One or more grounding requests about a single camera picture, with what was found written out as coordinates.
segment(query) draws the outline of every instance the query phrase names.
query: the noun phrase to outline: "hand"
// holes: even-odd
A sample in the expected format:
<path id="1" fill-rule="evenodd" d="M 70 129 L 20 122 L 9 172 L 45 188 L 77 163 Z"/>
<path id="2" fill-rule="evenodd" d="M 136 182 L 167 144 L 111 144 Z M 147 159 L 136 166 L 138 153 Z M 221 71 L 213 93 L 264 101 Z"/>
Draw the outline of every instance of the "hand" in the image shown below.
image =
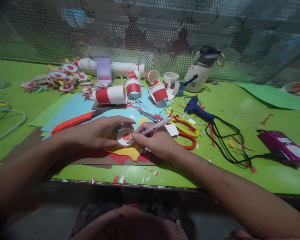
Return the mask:
<path id="1" fill-rule="evenodd" d="M 139 145 L 147 147 L 156 156 L 173 162 L 178 152 L 184 151 L 185 149 L 171 137 L 165 127 L 161 127 L 149 133 L 148 137 L 139 134 L 151 128 L 154 124 L 155 123 L 144 122 L 131 136 Z"/>
<path id="2" fill-rule="evenodd" d="M 91 122 L 63 130 L 53 136 L 62 138 L 71 147 L 123 147 L 118 141 L 106 138 L 111 129 L 122 123 L 131 129 L 133 129 L 132 124 L 136 124 L 132 119 L 123 116 L 100 117 Z"/>

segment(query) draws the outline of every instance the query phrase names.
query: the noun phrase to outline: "person's right hand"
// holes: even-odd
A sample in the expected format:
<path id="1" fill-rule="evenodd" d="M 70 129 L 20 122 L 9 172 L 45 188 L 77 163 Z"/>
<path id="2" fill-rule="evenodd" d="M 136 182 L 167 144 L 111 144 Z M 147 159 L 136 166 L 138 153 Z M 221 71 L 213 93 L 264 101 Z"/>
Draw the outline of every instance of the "person's right hand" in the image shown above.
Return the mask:
<path id="1" fill-rule="evenodd" d="M 154 124 L 155 123 L 144 122 L 131 134 L 132 138 L 135 139 L 139 145 L 147 147 L 156 156 L 167 161 L 173 161 L 175 156 L 178 155 L 178 152 L 185 149 L 171 137 L 165 127 L 161 127 L 149 133 L 147 137 L 139 134 L 151 128 Z"/>

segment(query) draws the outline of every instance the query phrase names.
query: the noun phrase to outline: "white cable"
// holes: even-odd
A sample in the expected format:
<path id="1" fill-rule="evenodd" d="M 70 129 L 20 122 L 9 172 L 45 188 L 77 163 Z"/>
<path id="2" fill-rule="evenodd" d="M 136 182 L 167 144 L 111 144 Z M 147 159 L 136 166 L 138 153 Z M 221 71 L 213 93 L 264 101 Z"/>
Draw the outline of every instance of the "white cable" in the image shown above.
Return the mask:
<path id="1" fill-rule="evenodd" d="M 9 133 L 11 133 L 12 131 L 14 131 L 20 124 L 23 124 L 26 119 L 27 119 L 27 115 L 25 115 L 23 112 L 20 112 L 18 110 L 12 110 L 12 109 L 0 109 L 0 111 L 7 111 L 7 112 L 17 112 L 23 115 L 23 119 L 16 125 L 14 125 L 8 132 L 6 132 L 5 134 L 3 134 L 0 139 L 4 138 L 5 136 L 7 136 Z"/>

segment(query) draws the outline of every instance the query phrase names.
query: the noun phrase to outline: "perforated metal screen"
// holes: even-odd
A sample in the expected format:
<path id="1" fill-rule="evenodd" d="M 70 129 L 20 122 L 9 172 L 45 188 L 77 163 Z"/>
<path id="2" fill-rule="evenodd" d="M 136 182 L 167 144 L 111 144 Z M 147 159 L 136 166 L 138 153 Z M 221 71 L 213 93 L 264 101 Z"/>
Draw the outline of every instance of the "perforated metal screen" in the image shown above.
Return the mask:
<path id="1" fill-rule="evenodd" d="M 300 0 L 13 0 L 0 14 L 6 59 L 111 54 L 182 77 L 204 44 L 226 56 L 215 80 L 300 81 Z"/>

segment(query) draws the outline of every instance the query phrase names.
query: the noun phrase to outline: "green table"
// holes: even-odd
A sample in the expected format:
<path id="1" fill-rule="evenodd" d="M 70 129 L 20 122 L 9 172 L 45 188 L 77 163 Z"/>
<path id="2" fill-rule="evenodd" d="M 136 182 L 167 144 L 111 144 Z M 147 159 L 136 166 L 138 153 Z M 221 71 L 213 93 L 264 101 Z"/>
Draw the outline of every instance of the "green table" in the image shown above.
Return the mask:
<path id="1" fill-rule="evenodd" d="M 0 60 L 0 75 L 12 83 L 11 87 L 2 91 L 3 94 L 0 100 L 10 103 L 12 109 L 26 113 L 28 116 L 27 123 L 34 120 L 62 97 L 62 94 L 55 90 L 30 93 L 19 88 L 20 83 L 30 80 L 34 76 L 45 74 L 46 70 L 47 65 Z M 218 86 L 207 83 L 205 86 L 206 88 L 198 94 L 202 106 L 206 107 L 207 112 L 223 118 L 241 130 L 245 137 L 245 145 L 255 150 L 255 152 L 248 151 L 249 156 L 268 152 L 256 136 L 257 129 L 282 131 L 300 146 L 300 111 L 279 109 L 262 103 L 233 83 L 220 82 Z M 174 112 L 183 112 L 183 108 L 178 106 L 179 103 L 185 106 L 182 98 L 175 98 L 174 103 L 172 103 Z M 274 114 L 274 117 L 271 117 L 266 125 L 262 125 L 260 121 L 263 121 L 270 113 Z M 12 113 L 6 116 L 10 117 L 0 120 L 0 135 L 21 118 L 20 115 Z M 203 122 L 199 118 L 193 119 L 198 123 Z M 34 127 L 29 126 L 27 123 L 0 140 L 0 159 L 34 130 Z M 204 127 L 199 127 L 199 129 L 200 136 L 197 139 L 199 149 L 194 149 L 194 153 L 203 156 L 206 160 L 211 159 L 215 165 L 238 174 L 271 192 L 300 194 L 300 169 L 294 170 L 270 160 L 254 159 L 253 164 L 258 172 L 252 174 L 249 169 L 241 169 L 227 162 L 219 150 L 211 146 L 211 140 L 203 133 Z M 221 134 L 227 134 L 228 132 L 227 127 L 221 124 L 219 129 L 221 129 Z M 182 144 L 185 142 L 185 139 L 181 137 L 176 140 Z M 150 172 L 151 170 L 158 170 L 158 176 L 154 176 L 153 172 Z M 151 176 L 149 181 L 145 181 L 144 184 L 188 188 L 200 187 L 189 175 L 169 163 L 162 166 L 115 165 L 111 169 L 69 165 L 54 178 L 87 181 L 95 178 L 97 181 L 112 182 L 116 175 L 122 174 L 127 176 L 127 183 L 141 184 L 143 177 Z"/>

